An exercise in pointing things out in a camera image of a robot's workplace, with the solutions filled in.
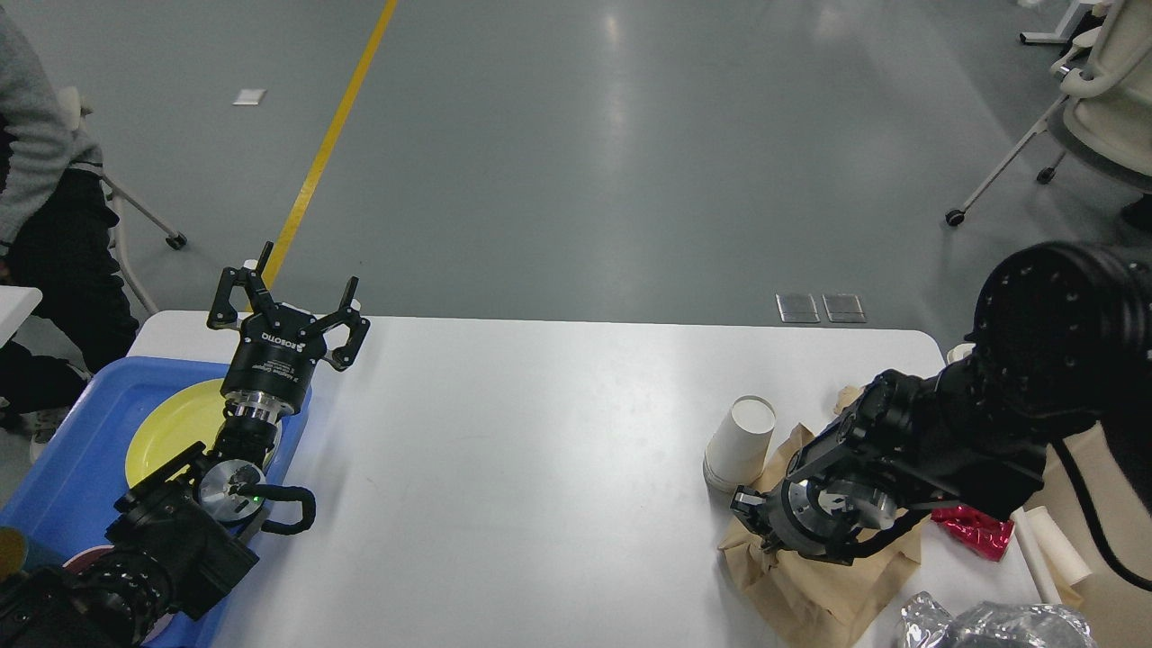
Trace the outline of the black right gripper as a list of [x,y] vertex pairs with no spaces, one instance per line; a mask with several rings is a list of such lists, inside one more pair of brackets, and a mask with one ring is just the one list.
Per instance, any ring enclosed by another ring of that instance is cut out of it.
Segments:
[[896,496],[876,483],[846,479],[783,480],[770,491],[738,485],[732,514],[760,535],[766,553],[793,551],[811,562],[851,565],[899,537]]

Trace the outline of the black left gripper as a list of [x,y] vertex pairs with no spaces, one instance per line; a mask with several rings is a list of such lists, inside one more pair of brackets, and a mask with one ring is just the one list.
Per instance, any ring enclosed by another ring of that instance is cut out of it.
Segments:
[[[207,329],[238,329],[241,342],[225,374],[221,395],[238,401],[243,394],[259,392],[280,404],[281,414],[291,416],[303,409],[308,389],[320,361],[344,372],[358,357],[366,340],[370,321],[356,299],[358,276],[350,276],[338,307],[328,315],[291,306],[276,308],[263,272],[275,243],[265,242],[253,269],[226,266],[207,311]],[[242,321],[233,303],[235,291],[247,295],[251,315]],[[341,346],[329,348],[326,336],[346,329]],[[301,336],[306,329],[306,337]]]

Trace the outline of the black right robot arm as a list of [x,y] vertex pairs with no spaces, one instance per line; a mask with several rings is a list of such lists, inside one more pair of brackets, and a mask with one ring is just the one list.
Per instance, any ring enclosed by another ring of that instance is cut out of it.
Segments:
[[1013,254],[976,300],[967,357],[927,378],[877,374],[770,490],[737,488],[733,517],[765,553],[851,566],[935,508],[1008,519],[1043,488],[1053,449],[1102,562],[1149,590],[1112,550],[1066,443],[1102,424],[1149,504],[1149,247]]

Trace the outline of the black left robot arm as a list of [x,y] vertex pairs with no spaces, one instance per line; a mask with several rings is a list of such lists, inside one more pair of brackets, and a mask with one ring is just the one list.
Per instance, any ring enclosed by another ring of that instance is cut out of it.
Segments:
[[167,615],[192,620],[226,598],[258,563],[248,535],[312,529],[317,502],[268,480],[283,419],[300,414],[318,366],[344,372],[370,323],[351,276],[323,316],[278,301],[264,279],[272,243],[251,269],[225,268],[210,329],[238,347],[220,387],[222,422],[127,489],[81,571],[44,565],[3,579],[3,647],[139,647]]

